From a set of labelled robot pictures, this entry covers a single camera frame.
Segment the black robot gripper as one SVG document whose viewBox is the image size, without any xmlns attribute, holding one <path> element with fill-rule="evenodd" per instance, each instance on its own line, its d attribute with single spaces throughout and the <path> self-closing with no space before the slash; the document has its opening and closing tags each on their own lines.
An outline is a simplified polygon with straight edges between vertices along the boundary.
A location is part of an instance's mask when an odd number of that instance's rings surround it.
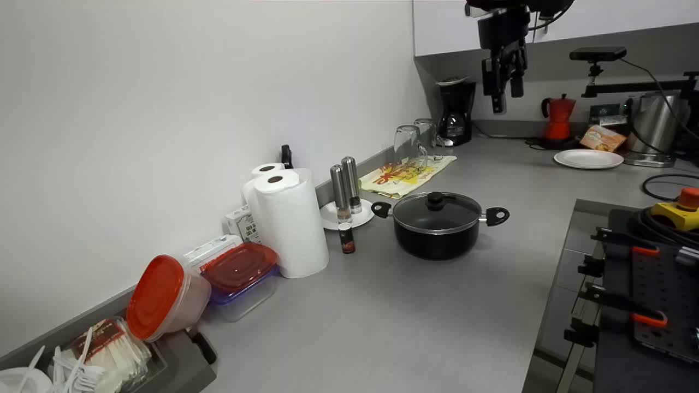
<svg viewBox="0 0 699 393">
<path fill-rule="evenodd" d="M 483 60 L 485 77 L 492 78 L 492 108 L 505 114 L 503 78 L 510 77 L 510 95 L 525 95 L 527 52 L 525 36 L 529 12 L 525 6 L 492 12 L 478 21 L 480 46 L 490 52 Z"/>
</svg>

